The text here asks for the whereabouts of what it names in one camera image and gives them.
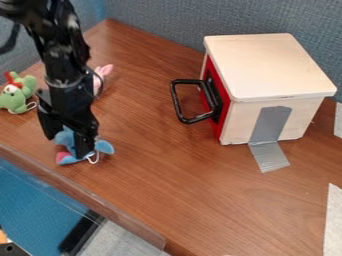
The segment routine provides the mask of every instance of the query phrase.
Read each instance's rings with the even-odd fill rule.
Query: plush toy
[[[95,69],[96,74],[98,74],[102,81],[105,79],[106,76],[108,76],[113,70],[113,65],[108,64],[104,67],[97,67]],[[97,76],[94,76],[94,95],[98,96],[101,88],[101,81]]]
[[[26,104],[26,100],[35,93],[37,80],[33,76],[20,78],[16,72],[5,72],[8,85],[0,94],[0,109],[5,108],[11,114],[22,114],[37,106],[36,102]]]
[[[63,145],[68,149],[68,152],[57,153],[56,162],[59,165],[73,164],[83,160],[88,160],[90,163],[96,164],[99,160],[99,153],[112,155],[115,152],[114,147],[109,142],[97,139],[95,142],[95,151],[89,153],[83,159],[77,159],[74,132],[66,126],[63,127],[63,131],[56,134],[55,143],[57,145]],[[91,157],[94,155],[96,155],[96,159],[92,160]]]

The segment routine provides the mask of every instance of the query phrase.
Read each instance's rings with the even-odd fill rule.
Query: white box
[[[284,106],[292,113],[280,140],[301,138],[324,97],[337,90],[290,34],[207,36],[201,74],[223,101],[211,121],[221,144],[248,143],[260,110]]]

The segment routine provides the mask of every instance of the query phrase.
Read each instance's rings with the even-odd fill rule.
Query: wooden table
[[[114,21],[92,28],[87,40],[92,67],[115,64],[93,112],[117,153],[95,166],[57,166],[57,149],[34,112],[2,111],[1,143],[149,225],[167,239],[172,254],[322,255],[328,184],[342,186],[342,140],[333,136],[332,101],[303,139],[280,142],[291,167],[263,175],[248,146],[220,146],[208,122],[186,126],[177,120],[170,81],[199,77],[202,53]],[[43,70],[38,63],[24,74],[43,84]]]

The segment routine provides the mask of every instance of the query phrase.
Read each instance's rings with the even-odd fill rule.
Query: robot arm
[[[69,0],[0,0],[0,16],[12,20],[11,50],[23,25],[34,40],[45,64],[48,90],[38,90],[38,117],[51,140],[67,126],[74,131],[75,154],[81,159],[94,150],[98,126],[91,113],[94,101],[93,72],[87,68],[89,46]]]

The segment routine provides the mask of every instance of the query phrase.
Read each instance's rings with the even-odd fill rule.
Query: cable
[[[21,26],[18,23],[13,24],[10,37],[7,39],[6,43],[0,47],[0,55],[13,50],[17,43],[20,27]]]
[[[100,87],[100,89],[99,89],[98,94],[97,94],[96,96],[94,96],[94,95],[91,96],[93,99],[99,99],[100,96],[102,95],[103,91],[104,91],[104,82],[103,82],[103,79],[100,77],[99,74],[97,74],[97,73],[96,73],[94,70],[92,70],[90,67],[86,66],[86,70],[87,70],[90,74],[96,76],[96,77],[100,80],[100,82],[101,82],[101,87]],[[86,93],[87,93],[88,95],[91,95],[91,93],[90,93],[89,91],[87,91],[87,89],[85,89],[85,91],[86,91]]]

